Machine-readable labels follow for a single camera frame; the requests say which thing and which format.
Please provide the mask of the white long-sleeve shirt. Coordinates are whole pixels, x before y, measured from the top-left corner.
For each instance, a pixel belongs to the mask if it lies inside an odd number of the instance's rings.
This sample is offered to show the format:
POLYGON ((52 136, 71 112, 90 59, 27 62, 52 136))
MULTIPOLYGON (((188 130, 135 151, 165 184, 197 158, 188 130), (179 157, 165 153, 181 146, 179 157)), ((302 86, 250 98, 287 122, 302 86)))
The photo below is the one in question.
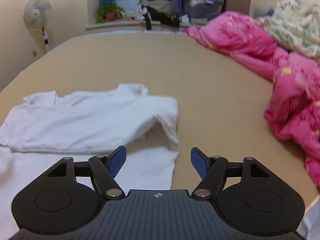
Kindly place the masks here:
POLYGON ((177 120, 176 99, 150 95, 141 84, 26 96, 1 125, 1 239, 18 230, 11 214, 16 194, 63 157, 86 161, 125 146, 127 159, 116 176, 125 192, 170 189, 177 120))

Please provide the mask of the tan bed mat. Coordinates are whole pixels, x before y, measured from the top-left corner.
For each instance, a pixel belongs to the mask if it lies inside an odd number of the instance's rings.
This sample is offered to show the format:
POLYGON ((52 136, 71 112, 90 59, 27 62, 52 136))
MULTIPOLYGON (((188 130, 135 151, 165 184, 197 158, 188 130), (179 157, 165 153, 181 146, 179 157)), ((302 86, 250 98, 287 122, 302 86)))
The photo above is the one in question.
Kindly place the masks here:
POLYGON ((264 119, 272 84, 229 57, 183 34, 100 34, 76 37, 21 72, 1 91, 1 118, 22 98, 54 90, 110 90, 120 83, 144 84, 151 94, 178 101, 180 155, 172 187, 192 190, 200 179, 190 149, 230 161, 252 156, 294 188, 306 205, 317 197, 304 170, 304 154, 279 142, 264 119))

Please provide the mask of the pink floral quilt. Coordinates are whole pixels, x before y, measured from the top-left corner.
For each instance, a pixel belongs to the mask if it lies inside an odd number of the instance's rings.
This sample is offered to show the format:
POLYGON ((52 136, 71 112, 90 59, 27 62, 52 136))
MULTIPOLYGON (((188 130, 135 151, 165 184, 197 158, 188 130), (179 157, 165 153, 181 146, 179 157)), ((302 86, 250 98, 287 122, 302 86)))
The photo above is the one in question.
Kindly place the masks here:
POLYGON ((273 83, 264 117, 280 141, 293 140, 304 151, 304 166, 319 185, 319 64, 279 46, 248 15, 227 11, 184 32, 273 83))

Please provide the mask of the plaid blue bed sheet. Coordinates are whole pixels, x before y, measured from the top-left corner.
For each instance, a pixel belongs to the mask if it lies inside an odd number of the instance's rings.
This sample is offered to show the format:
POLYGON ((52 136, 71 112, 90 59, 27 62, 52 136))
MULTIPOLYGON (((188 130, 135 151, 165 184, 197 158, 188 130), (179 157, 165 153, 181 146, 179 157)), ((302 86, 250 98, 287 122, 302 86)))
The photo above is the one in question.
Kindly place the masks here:
POLYGON ((308 208, 297 232, 305 239, 319 240, 319 198, 317 198, 308 208))

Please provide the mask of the potted green plant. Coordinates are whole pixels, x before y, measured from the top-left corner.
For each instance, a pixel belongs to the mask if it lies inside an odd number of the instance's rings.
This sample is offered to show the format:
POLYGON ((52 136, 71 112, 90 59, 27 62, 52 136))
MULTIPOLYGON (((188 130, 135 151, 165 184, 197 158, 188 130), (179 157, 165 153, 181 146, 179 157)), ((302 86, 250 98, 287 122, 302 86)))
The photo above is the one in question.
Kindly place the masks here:
POLYGON ((121 20, 126 16, 126 11, 123 7, 116 3, 107 3, 101 5, 96 12, 96 23, 105 23, 115 20, 121 20))

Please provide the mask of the clear plastic storage box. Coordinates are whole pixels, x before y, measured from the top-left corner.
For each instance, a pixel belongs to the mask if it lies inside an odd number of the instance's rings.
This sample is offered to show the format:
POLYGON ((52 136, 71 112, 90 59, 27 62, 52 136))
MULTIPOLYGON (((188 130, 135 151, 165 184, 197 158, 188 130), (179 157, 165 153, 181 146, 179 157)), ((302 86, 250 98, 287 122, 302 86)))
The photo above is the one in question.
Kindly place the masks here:
POLYGON ((224 0, 182 0, 191 24, 205 25, 221 14, 224 0))

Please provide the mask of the white floral blanket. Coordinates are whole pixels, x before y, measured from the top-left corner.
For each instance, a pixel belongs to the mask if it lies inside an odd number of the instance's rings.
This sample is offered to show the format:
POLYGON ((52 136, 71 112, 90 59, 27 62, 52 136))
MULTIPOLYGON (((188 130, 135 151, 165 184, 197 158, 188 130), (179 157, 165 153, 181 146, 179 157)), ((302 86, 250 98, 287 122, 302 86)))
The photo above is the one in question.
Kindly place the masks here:
POLYGON ((314 0, 283 0, 271 16, 256 18, 283 48, 319 62, 319 3, 314 0))

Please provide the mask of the white standing fan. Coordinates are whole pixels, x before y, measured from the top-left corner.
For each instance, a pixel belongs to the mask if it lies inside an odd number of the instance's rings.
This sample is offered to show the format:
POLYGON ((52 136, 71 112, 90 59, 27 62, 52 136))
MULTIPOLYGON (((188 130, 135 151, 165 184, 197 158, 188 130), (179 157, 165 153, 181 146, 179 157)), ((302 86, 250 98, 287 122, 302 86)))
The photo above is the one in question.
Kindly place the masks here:
POLYGON ((53 6, 50 0, 30 0, 25 6, 23 19, 25 24, 31 28, 41 28, 42 38, 46 52, 50 52, 50 44, 45 26, 53 16, 53 6))

